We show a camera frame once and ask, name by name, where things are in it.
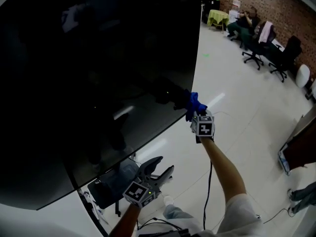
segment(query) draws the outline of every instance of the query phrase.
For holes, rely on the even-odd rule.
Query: yellow tablecloth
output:
[[[225,25],[227,25],[228,20],[229,20],[229,15],[226,12],[220,11],[220,10],[210,10],[209,15],[208,15],[208,20],[207,20],[207,26],[211,26],[211,21],[214,19],[215,24],[219,24],[221,21]]]

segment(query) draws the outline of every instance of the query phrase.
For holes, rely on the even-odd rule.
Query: large black screen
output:
[[[39,209],[178,120],[200,0],[7,0],[0,7],[0,203]]]

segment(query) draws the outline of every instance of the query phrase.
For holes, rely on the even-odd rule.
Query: person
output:
[[[299,211],[311,205],[316,205],[316,182],[309,184],[305,189],[293,191],[289,189],[287,195],[291,201],[298,202],[297,205],[290,207],[288,213],[294,216]]]
[[[240,34],[240,38],[244,43],[251,40],[251,36],[254,35],[254,29],[259,24],[259,18],[257,17],[257,9],[251,7],[250,11],[239,14],[239,19],[236,22],[230,23],[227,26],[229,35],[227,37],[235,36],[234,31]]]
[[[197,219],[175,207],[173,199],[166,196],[164,198],[166,208],[163,215],[167,221],[154,219],[156,221],[151,224],[143,225],[137,231],[137,236],[156,233],[167,234],[169,231],[177,231],[177,228],[188,229],[191,236],[195,237],[265,236],[263,223],[252,209],[244,182],[236,167],[210,137],[200,137],[200,140],[213,163],[225,196],[225,216],[217,234],[213,234],[210,230],[202,231]],[[131,237],[140,210],[131,204],[110,233],[110,237]]]

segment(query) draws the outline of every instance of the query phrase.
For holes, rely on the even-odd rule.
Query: red brick wall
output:
[[[220,0],[220,10],[228,12],[233,0]],[[301,40],[303,52],[296,60],[299,67],[306,64],[316,78],[316,12],[300,0],[240,0],[241,10],[249,10],[253,5],[263,21],[275,26],[276,39],[286,46],[288,39],[295,35]]]

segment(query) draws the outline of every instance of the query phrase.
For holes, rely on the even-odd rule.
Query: white sleeve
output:
[[[266,236],[260,219],[257,219],[247,194],[232,197],[216,236]]]

